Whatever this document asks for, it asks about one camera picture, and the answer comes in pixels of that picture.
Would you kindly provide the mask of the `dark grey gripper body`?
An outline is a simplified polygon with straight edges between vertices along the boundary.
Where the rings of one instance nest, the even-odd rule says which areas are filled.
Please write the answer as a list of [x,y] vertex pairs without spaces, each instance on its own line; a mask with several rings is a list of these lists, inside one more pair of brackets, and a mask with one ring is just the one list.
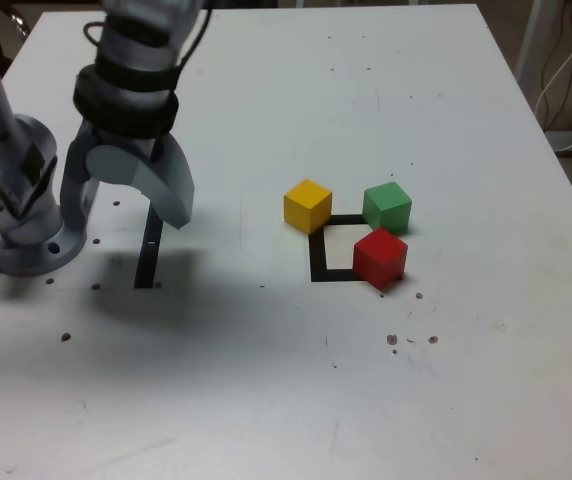
[[85,123],[84,128],[85,132],[93,139],[93,145],[88,148],[84,155],[85,161],[92,157],[94,150],[104,145],[133,154],[145,161],[158,161],[163,153],[163,141],[170,135],[169,132],[164,132],[153,139],[141,139],[109,132],[90,123]]

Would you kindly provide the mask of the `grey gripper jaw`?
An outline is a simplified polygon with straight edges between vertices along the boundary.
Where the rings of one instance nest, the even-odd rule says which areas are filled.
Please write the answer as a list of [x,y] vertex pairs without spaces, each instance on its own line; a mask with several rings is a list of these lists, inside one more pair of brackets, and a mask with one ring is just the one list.
[[83,121],[70,144],[60,190],[60,211],[64,224],[78,234],[85,234],[99,182],[86,167],[87,154],[99,144],[92,126]]
[[184,152],[172,135],[160,142],[156,161],[113,145],[100,145],[86,155],[90,175],[105,183],[138,190],[161,220],[175,229],[190,222],[195,186]]

